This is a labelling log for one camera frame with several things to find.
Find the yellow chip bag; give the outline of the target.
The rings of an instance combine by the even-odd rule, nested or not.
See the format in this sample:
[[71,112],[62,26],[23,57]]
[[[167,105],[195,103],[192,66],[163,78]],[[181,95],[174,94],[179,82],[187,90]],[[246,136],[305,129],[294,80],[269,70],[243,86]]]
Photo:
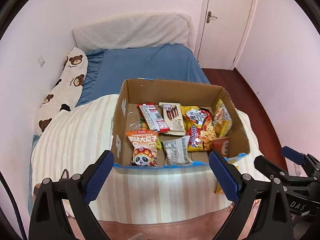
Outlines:
[[232,119],[221,99],[218,100],[213,115],[213,126],[217,138],[226,136],[232,127]]

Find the white grey snack bag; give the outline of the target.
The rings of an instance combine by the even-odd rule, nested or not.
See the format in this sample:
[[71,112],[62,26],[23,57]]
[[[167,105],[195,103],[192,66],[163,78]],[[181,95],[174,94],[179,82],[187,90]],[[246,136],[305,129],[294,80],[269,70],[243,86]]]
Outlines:
[[188,155],[189,139],[190,136],[186,135],[162,142],[163,150],[167,155],[168,166],[185,166],[193,163]]

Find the red white spicy strip bag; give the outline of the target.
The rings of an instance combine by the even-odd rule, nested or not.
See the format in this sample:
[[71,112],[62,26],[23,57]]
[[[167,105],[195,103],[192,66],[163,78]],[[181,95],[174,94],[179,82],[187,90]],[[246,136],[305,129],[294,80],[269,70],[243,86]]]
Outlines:
[[138,104],[137,107],[144,116],[149,129],[157,130],[159,133],[166,133],[170,131],[169,126],[153,103]]

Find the orange panda seed bag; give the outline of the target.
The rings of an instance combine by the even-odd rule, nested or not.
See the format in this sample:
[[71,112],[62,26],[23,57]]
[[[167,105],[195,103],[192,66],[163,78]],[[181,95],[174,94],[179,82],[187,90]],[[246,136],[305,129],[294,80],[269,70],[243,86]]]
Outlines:
[[133,146],[132,166],[157,166],[158,132],[152,130],[126,131]]

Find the fruit gummy candy bag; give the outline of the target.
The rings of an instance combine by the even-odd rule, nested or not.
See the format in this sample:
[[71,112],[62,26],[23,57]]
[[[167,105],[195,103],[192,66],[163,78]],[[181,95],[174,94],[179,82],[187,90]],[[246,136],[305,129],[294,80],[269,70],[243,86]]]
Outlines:
[[[145,119],[140,118],[139,125],[140,125],[140,130],[141,131],[149,130],[149,126],[148,126],[147,122],[145,121]],[[157,138],[157,149],[158,150],[162,149],[162,145],[161,145],[161,142],[160,142],[159,138]]]

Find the orange brown snack packet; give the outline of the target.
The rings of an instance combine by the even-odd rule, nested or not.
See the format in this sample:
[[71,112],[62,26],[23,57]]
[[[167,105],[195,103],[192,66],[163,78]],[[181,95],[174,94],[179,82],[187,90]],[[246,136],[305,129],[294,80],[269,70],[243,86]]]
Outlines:
[[224,157],[227,157],[228,146],[229,146],[229,137],[220,137],[212,141],[210,149],[219,152]]

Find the yellow orange noodle snack bag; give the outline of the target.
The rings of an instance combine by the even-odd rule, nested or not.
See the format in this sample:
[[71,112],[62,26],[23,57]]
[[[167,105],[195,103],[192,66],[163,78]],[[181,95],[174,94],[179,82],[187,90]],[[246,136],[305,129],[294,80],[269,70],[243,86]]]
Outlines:
[[213,126],[213,115],[205,108],[181,106],[186,135],[189,135],[188,151],[208,151],[210,144],[217,138]]

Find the striped cat blanket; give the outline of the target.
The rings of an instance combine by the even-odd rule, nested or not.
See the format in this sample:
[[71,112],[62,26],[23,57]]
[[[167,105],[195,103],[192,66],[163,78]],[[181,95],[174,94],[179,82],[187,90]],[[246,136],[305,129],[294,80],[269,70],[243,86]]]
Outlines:
[[[82,173],[111,148],[111,127],[118,96],[107,95],[67,112],[34,141],[31,189],[64,170]],[[97,199],[94,215],[111,239],[212,239],[226,220],[232,203],[216,191],[211,170],[113,169]]]

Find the white chocolate stick packet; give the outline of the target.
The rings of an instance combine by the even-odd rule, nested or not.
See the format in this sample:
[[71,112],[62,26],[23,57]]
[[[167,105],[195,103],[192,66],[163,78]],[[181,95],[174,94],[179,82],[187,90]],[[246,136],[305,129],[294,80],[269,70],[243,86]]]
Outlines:
[[163,119],[170,128],[168,135],[185,136],[186,130],[184,127],[181,105],[179,103],[160,102],[159,105],[163,111]]

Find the brown cardboard box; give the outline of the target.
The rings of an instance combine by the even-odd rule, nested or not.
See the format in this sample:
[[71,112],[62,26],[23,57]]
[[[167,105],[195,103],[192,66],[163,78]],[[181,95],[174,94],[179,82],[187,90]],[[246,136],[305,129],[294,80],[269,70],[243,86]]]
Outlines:
[[208,151],[229,162],[249,153],[228,92],[202,83],[128,79],[113,120],[114,164],[151,170],[203,166]]

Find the bear print long pillow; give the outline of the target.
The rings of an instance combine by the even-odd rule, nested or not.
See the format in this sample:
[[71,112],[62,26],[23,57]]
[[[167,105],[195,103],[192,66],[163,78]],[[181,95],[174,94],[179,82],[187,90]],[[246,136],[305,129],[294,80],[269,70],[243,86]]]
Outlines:
[[87,68],[86,54],[79,48],[73,48],[66,56],[61,76],[37,112],[36,135],[42,135],[60,111],[69,112],[76,107],[83,90]]

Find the white door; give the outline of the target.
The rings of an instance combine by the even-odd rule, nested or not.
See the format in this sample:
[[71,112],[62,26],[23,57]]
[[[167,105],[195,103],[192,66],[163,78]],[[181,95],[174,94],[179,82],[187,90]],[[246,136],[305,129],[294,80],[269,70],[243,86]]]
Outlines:
[[[251,26],[257,0],[203,0],[195,55],[201,68],[233,70]],[[207,12],[217,20],[206,23]]]

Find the blue bed sheet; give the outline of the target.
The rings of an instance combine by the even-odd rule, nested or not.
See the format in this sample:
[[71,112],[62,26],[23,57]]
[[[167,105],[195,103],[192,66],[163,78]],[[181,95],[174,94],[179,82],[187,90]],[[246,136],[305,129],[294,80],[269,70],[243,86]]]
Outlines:
[[165,79],[209,83],[193,52],[182,44],[99,49],[87,54],[88,67],[77,106],[120,93],[127,79]]

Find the grey white pillow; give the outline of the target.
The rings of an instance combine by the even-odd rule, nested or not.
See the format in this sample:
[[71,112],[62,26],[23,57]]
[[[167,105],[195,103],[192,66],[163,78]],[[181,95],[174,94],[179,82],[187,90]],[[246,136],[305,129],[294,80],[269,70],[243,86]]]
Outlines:
[[76,45],[88,52],[182,44],[192,50],[195,28],[190,16],[180,13],[139,13],[110,17],[73,29]]

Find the wall switch plate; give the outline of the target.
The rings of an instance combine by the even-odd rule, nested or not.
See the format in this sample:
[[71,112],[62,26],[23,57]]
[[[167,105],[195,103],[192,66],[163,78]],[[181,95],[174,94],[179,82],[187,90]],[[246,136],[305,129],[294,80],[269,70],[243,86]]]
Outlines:
[[45,59],[43,56],[39,57],[37,61],[40,65],[40,67],[42,67],[45,64]]

